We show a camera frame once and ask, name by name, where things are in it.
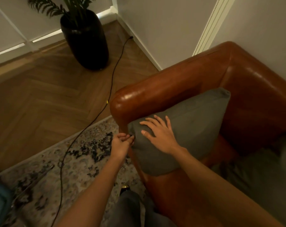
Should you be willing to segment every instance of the person's right hand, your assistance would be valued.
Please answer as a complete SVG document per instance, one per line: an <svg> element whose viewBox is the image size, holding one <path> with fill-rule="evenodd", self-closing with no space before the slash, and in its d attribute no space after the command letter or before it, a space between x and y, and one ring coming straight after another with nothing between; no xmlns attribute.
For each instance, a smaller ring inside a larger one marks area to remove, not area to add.
<svg viewBox="0 0 286 227"><path fill-rule="evenodd" d="M172 154L176 149L180 148L180 145L177 143L174 133L172 132L170 120L168 116L165 116L167 121L166 125L159 116L154 115L154 117L155 119L146 118L146 121L142 121L140 124L152 129L155 137L145 130L142 130L141 133L160 151L166 154Z"/></svg>

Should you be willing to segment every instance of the person's left hand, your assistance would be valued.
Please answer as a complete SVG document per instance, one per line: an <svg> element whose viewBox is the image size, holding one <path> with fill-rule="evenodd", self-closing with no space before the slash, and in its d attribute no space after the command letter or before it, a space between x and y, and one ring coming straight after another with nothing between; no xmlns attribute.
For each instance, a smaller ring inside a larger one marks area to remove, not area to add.
<svg viewBox="0 0 286 227"><path fill-rule="evenodd" d="M111 142L110 159L120 161L123 164L128 149L133 143L134 136L126 135L125 133L115 134Z"/></svg>

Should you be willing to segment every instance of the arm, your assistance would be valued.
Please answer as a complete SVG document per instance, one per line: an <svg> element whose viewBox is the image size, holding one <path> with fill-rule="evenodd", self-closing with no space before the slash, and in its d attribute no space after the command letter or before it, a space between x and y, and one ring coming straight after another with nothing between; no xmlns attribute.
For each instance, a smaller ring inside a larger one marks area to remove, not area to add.
<svg viewBox="0 0 286 227"><path fill-rule="evenodd" d="M166 117L166 120L167 125L155 115L155 119L147 118L140 122L151 128L155 137L144 130L142 134L159 150L172 155L178 161L224 226L282 227L257 203L195 159L187 149L179 146L169 118Z"/></svg>
<svg viewBox="0 0 286 227"><path fill-rule="evenodd" d="M57 227L98 227L114 186L117 174L122 167L134 136L124 133L114 135L111 155L93 183L79 196Z"/></svg>

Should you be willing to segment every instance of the herringbone wood floor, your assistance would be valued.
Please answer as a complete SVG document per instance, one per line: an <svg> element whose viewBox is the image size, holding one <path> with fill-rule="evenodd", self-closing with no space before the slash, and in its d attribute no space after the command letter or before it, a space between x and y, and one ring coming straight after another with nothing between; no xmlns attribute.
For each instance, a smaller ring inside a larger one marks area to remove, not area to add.
<svg viewBox="0 0 286 227"><path fill-rule="evenodd" d="M84 69L62 42L29 55L30 62L10 71L17 76L0 84L0 171L82 130L104 107L112 71L129 37L117 21L104 31L110 53L104 70ZM113 93L156 72L129 40L115 71ZM109 115L107 107L97 121Z"/></svg>

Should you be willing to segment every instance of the hand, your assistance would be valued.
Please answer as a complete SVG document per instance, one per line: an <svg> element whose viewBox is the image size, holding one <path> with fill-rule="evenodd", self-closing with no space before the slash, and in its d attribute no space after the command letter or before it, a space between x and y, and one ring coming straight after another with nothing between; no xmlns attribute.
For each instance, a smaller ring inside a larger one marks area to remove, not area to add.
<svg viewBox="0 0 286 227"><path fill-rule="evenodd" d="M115 134L111 142L110 159L120 161L123 164L128 149L133 143L134 136L126 135L125 133Z"/></svg>
<svg viewBox="0 0 286 227"><path fill-rule="evenodd" d="M145 130L142 130L141 133L151 141L151 143L158 148L160 151L166 154L172 154L175 149L179 149L180 145L177 143L174 133L171 129L171 124L168 116L165 116L167 125L159 117L154 115L153 118L146 118L146 121L140 122L141 125L146 125L152 129L155 137Z"/></svg>

